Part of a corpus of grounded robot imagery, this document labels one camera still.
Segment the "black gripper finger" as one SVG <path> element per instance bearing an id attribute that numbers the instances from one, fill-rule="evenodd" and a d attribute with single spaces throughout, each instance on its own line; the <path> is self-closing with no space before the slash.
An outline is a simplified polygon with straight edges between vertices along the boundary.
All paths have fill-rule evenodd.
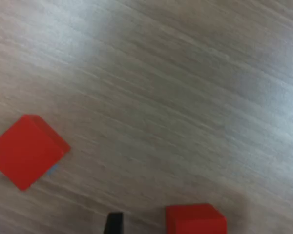
<path id="1" fill-rule="evenodd" d="M 110 212 L 107 216 L 104 234 L 123 234 L 124 215 L 122 212 Z"/>

